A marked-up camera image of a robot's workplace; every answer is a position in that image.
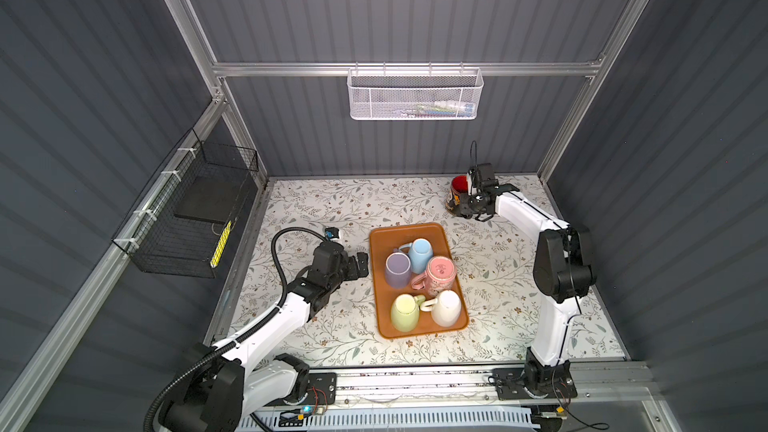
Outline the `light blue mug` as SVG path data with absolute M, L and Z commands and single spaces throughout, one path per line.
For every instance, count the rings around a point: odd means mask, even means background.
M 408 256 L 411 263 L 411 272 L 415 275 L 424 273 L 428 262 L 433 257 L 432 245 L 424 238 L 417 238 L 410 243 L 403 244 L 398 250 Z

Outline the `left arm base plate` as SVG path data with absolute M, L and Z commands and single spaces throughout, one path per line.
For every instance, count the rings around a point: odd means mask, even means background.
M 306 387 L 299 395 L 275 399 L 267 407 L 328 406 L 335 403 L 338 375 L 332 372 L 310 372 Z

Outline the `orange plastic tray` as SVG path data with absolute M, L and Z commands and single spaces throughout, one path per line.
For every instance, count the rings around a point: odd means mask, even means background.
M 414 285 L 411 272 L 401 270 L 408 261 L 409 244 L 423 239 L 431 246 L 440 268 L 454 261 L 443 227 L 424 223 L 377 228 L 370 232 L 370 260 L 378 330 L 382 337 L 399 339 L 459 331 L 469 325 L 467 305 L 459 278 L 451 288 L 428 291 L 422 282 Z

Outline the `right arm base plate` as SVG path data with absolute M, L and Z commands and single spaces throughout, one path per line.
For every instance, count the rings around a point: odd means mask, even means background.
M 495 368 L 488 383 L 500 400 L 552 399 L 569 401 L 578 397 L 570 371 L 564 367 L 525 369 L 521 367 Z

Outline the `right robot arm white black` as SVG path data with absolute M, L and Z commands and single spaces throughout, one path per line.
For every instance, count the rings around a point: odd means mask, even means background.
M 454 190 L 447 208 L 480 222 L 499 216 L 536 242 L 532 276 L 541 297 L 539 318 L 520 380 L 533 398 L 576 397 L 569 341 L 582 299 L 596 283 L 589 230 L 547 213 L 510 184 Z

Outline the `black skull pattern mug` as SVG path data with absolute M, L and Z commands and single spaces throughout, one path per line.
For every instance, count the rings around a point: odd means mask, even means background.
M 473 215 L 470 207 L 469 186 L 470 181 L 467 175 L 459 175 L 452 179 L 446 209 L 454 216 L 469 218 Z

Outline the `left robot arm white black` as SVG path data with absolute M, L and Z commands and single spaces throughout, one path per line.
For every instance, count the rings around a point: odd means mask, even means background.
M 314 318 L 347 281 L 369 275 L 369 256 L 323 240 L 312 263 L 283 283 L 278 302 L 244 328 L 209 347 L 194 348 L 192 363 L 150 406 L 143 429 L 233 431 L 241 419 L 278 399 L 301 398 L 309 367 L 289 354 L 260 363 L 286 337 Z

